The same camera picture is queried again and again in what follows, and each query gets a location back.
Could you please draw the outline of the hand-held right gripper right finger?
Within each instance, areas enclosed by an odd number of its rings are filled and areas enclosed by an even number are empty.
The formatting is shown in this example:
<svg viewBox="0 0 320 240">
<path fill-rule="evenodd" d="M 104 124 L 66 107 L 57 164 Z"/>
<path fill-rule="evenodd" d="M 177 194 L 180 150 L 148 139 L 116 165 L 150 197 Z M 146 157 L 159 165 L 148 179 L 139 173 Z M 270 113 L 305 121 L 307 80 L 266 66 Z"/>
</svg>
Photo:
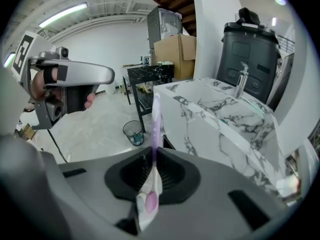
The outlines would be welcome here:
<svg viewBox="0 0 320 240">
<path fill-rule="evenodd" d="M 197 189 L 178 204 L 161 205 L 154 220 L 156 240 L 235 240 L 283 213 L 287 206 L 236 170 L 174 149 L 159 148 L 158 155 L 195 166 L 187 186 Z"/>
</svg>

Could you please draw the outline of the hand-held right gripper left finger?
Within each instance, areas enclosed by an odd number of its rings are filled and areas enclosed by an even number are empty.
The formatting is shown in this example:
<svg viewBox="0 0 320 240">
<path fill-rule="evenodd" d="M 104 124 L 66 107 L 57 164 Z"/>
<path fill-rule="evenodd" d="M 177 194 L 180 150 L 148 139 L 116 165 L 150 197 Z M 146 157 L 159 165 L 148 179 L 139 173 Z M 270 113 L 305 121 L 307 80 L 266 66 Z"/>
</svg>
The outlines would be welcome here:
<svg viewBox="0 0 320 240">
<path fill-rule="evenodd" d="M 152 167 L 151 148 L 59 166 L 59 195 L 73 240 L 150 240 L 152 226 L 139 218 L 142 191 Z"/>
</svg>

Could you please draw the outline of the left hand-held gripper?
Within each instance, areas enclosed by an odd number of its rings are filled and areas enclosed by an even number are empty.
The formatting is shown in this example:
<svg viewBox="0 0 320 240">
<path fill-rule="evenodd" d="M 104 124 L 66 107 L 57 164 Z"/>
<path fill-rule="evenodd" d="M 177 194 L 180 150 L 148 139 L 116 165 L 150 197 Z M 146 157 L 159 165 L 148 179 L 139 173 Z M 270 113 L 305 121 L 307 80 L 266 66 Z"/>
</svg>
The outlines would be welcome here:
<svg viewBox="0 0 320 240">
<path fill-rule="evenodd" d="M 57 68 L 57 80 L 51 73 L 44 74 L 45 96 L 35 99 L 31 91 L 31 82 L 37 72 Z M 18 77 L 18 83 L 29 94 L 31 111 L 38 120 L 33 130 L 49 130 L 64 115 L 85 111 L 87 96 L 96 93 L 98 85 L 114 82 L 115 72 L 112 68 L 99 64 L 72 61 L 69 50 L 55 46 L 40 35 L 26 31 L 23 35 L 12 70 Z"/>
</svg>

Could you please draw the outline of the person's left hand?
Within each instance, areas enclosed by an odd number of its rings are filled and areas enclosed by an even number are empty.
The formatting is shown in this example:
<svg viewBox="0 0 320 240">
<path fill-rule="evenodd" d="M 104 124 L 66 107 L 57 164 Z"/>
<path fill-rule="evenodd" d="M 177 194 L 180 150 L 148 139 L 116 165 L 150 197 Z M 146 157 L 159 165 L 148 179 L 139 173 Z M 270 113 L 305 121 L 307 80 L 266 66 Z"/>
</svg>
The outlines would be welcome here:
<svg viewBox="0 0 320 240">
<path fill-rule="evenodd" d="M 36 99 L 36 100 L 39 100 L 40 98 L 43 98 L 46 94 L 46 89 L 44 88 L 45 87 L 45 77 L 44 75 L 48 74 L 48 73 L 51 73 L 51 77 L 50 79 L 53 80 L 54 82 L 57 81 L 57 76 L 58 76 L 58 68 L 57 67 L 54 67 L 52 69 L 45 69 L 45 70 L 41 70 L 41 71 L 38 71 L 32 82 L 31 82 L 31 93 L 32 93 L 32 96 Z M 87 98 L 86 98 L 86 102 L 84 103 L 84 107 L 86 109 L 89 109 L 92 105 L 93 105 L 93 102 L 94 102 L 94 99 L 95 99 L 95 94 L 94 93 L 90 93 Z"/>
</svg>

